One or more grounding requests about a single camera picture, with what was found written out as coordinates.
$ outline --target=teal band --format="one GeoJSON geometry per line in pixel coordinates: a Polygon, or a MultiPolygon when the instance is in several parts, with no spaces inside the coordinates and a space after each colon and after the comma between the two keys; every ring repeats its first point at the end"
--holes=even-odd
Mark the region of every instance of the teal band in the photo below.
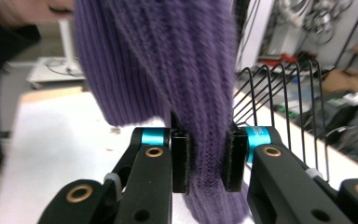
{"type": "Polygon", "coordinates": [[[269,137],[269,131],[265,127],[244,127],[248,133],[249,139],[249,157],[248,162],[252,163],[253,154],[255,148],[264,145],[271,144],[271,138],[269,137]]]}
{"type": "Polygon", "coordinates": [[[144,128],[142,145],[164,146],[164,128],[144,128]]]}

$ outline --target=ribbed purple fabric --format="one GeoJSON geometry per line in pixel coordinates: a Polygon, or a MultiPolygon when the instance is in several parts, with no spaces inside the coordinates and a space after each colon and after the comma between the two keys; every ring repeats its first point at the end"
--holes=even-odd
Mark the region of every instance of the ribbed purple fabric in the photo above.
{"type": "Polygon", "coordinates": [[[232,121],[235,25],[227,0],[77,0],[76,43],[107,121],[173,110],[196,146],[186,204],[200,223],[240,223],[246,186],[220,179],[232,121]]]}

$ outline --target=white table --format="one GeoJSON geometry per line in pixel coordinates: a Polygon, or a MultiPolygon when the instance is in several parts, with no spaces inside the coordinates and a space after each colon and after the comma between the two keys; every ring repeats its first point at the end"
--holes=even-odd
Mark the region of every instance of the white table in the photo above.
{"type": "MultiPolygon", "coordinates": [[[[263,109],[258,113],[268,112],[263,109]]],[[[276,122],[277,127],[284,127],[283,119],[276,122]]],[[[151,119],[142,125],[163,123],[151,119]]],[[[24,95],[0,183],[0,224],[36,223],[66,184],[81,178],[102,182],[127,148],[134,127],[123,127],[121,134],[111,133],[93,97],[80,89],[24,95]]],[[[333,187],[345,178],[358,177],[357,164],[334,151],[330,160],[331,166],[339,166],[331,167],[333,187]]],[[[197,223],[180,194],[173,194],[172,208],[172,223],[197,223]]]]}

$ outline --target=purple sock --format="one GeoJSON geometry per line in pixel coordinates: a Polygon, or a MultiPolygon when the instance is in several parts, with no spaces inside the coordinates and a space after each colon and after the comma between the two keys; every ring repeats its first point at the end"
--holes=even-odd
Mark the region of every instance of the purple sock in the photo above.
{"type": "Polygon", "coordinates": [[[232,121],[235,25],[227,0],[76,1],[80,61],[106,119],[139,122],[173,110],[195,140],[186,204],[200,223],[240,223],[247,187],[220,179],[232,121]]]}

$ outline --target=gray floor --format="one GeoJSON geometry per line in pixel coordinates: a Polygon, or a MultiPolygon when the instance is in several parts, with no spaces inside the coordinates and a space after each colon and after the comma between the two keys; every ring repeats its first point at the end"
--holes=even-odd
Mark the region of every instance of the gray floor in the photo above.
{"type": "MultiPolygon", "coordinates": [[[[31,88],[30,83],[26,81],[31,69],[32,66],[29,63],[11,66],[8,69],[8,73],[2,76],[0,86],[0,122],[1,129],[3,131],[11,130],[19,97],[23,93],[35,91],[31,88]]],[[[41,90],[63,88],[81,84],[81,82],[50,83],[44,85],[41,90]]],[[[9,140],[3,140],[3,147],[8,148],[8,144],[9,140]]]]}

